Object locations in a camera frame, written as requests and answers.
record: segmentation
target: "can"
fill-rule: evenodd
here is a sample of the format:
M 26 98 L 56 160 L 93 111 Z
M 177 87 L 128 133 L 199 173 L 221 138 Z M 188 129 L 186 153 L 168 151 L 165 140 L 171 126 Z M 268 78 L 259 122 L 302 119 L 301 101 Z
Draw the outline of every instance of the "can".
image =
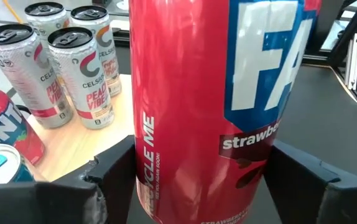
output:
M 47 37 L 54 31 L 69 27 L 69 15 L 64 7 L 56 2 L 39 2 L 31 4 L 25 8 L 28 24 L 34 29 L 40 37 L 40 41 L 50 59 L 58 82 L 67 94 L 67 89 L 61 77 L 61 71 L 58 68 L 57 61 L 51 56 Z
M 0 69 L 44 128 L 57 128 L 71 120 L 67 97 L 30 26 L 0 26 Z
M 87 28 L 95 35 L 109 93 L 111 96 L 118 95 L 122 84 L 108 11 L 101 6 L 82 6 L 71 11 L 71 18 L 73 25 Z
M 0 144 L 0 184 L 35 181 L 17 149 Z
M 155 221 L 243 223 L 320 4 L 131 0 L 137 192 Z
M 83 125 L 99 129 L 111 124 L 113 107 L 91 31 L 82 27 L 60 29 L 50 34 L 49 47 L 61 64 L 62 77 Z
M 17 148 L 31 163 L 43 157 L 45 146 L 10 98 L 0 91 L 0 143 Z

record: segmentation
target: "wooden surface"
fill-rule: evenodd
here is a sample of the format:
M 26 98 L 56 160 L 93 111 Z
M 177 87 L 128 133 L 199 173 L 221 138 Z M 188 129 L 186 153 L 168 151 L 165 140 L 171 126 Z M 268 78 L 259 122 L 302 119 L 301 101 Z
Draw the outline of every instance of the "wooden surface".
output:
M 82 166 L 104 150 L 134 133 L 131 76 L 121 75 L 122 92 L 112 98 L 115 119 L 100 130 L 86 129 L 76 112 L 72 120 L 56 129 L 44 129 L 31 115 L 28 119 L 46 146 L 38 171 L 53 181 Z

